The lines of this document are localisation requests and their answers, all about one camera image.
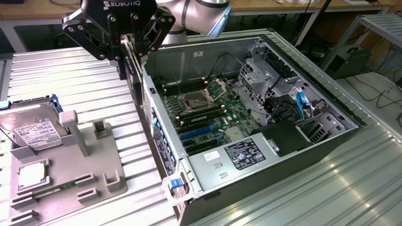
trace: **motherboard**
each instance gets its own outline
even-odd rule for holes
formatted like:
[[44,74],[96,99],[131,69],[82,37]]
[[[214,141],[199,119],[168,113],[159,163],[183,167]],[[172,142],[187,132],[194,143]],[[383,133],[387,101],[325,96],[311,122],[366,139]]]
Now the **motherboard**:
[[162,100],[188,155],[229,144],[259,128],[226,79],[163,87]]

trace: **robotiq logo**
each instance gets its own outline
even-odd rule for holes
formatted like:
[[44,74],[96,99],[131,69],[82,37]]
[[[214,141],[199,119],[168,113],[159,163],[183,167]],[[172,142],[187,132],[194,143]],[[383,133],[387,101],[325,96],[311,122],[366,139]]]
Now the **robotiq logo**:
[[108,10],[110,7],[120,7],[120,6],[140,6],[140,0],[131,1],[131,2],[103,1],[103,10]]

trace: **circuit board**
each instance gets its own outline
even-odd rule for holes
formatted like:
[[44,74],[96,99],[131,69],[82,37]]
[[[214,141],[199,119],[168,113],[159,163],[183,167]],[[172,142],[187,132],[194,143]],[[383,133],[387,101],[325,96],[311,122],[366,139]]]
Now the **circuit board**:
[[231,86],[222,80],[204,89],[166,95],[162,100],[188,155],[247,137],[259,128]]

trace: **blue latch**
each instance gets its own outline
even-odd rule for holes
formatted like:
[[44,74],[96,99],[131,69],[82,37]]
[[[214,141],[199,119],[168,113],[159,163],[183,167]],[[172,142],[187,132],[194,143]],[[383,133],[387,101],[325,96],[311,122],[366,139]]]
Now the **blue latch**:
[[152,127],[155,128],[155,126],[156,126],[156,123],[158,123],[158,118],[154,118],[152,119]]
[[9,100],[0,101],[0,110],[9,109],[9,107],[11,107]]
[[170,180],[170,189],[171,190],[174,190],[174,189],[176,189],[178,187],[182,187],[182,186],[183,186],[182,178]]

